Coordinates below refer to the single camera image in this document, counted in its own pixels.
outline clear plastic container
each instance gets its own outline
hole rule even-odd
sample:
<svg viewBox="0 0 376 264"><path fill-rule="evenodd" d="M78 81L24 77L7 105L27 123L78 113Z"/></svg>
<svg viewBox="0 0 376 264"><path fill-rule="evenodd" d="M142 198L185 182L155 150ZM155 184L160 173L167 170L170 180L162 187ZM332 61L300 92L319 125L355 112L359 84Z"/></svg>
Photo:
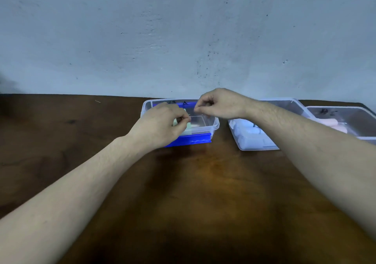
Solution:
<svg viewBox="0 0 376 264"><path fill-rule="evenodd" d="M163 102L177 104L179 107L185 109L191 117L190 126L187 126L186 130L183 131L179 138L167 145L167 147L211 142L214 132L219 128L219 119L217 117L210 117L204 114L196 114L193 109L197 103L197 100L147 100L142 106L141 116L153 106Z"/></svg>
<svg viewBox="0 0 376 264"><path fill-rule="evenodd" d="M307 109L314 118L335 118L348 134L376 145L376 116L369 110L347 106L308 106Z"/></svg>
<svg viewBox="0 0 376 264"><path fill-rule="evenodd" d="M314 118L313 114L303 106L302 103L294 98L274 98L264 99L262 101L267 101L306 118ZM229 126L240 150L256 151L279 149L265 132L250 121L245 119L231 119L229 120Z"/></svg>

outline bare skin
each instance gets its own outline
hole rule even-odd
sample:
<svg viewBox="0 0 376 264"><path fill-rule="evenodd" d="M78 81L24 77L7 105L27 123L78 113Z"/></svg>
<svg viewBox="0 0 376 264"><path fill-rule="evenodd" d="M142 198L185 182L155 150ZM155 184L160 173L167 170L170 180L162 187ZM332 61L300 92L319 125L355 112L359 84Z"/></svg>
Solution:
<svg viewBox="0 0 376 264"><path fill-rule="evenodd" d="M256 123L302 174L376 238L376 147L227 89L201 96L197 113ZM175 118L181 118L171 126ZM175 140L190 117L177 105L148 110L124 137L0 220L2 263L55 263L120 176L144 154Z"/></svg>

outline wooden table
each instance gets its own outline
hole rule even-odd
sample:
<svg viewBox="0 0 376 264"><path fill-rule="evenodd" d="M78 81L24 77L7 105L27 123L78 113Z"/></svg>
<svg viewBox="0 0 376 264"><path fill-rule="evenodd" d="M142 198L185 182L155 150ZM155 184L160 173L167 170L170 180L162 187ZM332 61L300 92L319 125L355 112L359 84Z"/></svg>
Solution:
<svg viewBox="0 0 376 264"><path fill-rule="evenodd" d="M0 216L125 135L144 100L0 97ZM60 263L376 263L376 244L281 151L242 152L220 124L212 143L138 161Z"/></svg>

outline painted wall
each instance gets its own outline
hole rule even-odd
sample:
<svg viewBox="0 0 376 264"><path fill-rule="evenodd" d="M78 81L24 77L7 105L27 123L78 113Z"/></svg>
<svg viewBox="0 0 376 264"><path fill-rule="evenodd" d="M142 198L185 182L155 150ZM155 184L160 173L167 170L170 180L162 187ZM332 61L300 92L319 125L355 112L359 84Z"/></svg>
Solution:
<svg viewBox="0 0 376 264"><path fill-rule="evenodd" d="M360 101L376 0L0 0L0 91Z"/></svg>

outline person's left arm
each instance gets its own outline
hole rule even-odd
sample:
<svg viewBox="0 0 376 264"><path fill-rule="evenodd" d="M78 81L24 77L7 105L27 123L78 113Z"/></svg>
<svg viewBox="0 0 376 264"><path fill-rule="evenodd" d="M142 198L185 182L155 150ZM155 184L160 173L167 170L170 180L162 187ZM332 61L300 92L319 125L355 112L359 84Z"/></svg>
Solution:
<svg viewBox="0 0 376 264"><path fill-rule="evenodd" d="M182 118L172 126L175 118ZM146 153L174 141L190 117L177 105L148 110L124 137L0 220L1 263L57 262L120 176Z"/></svg>

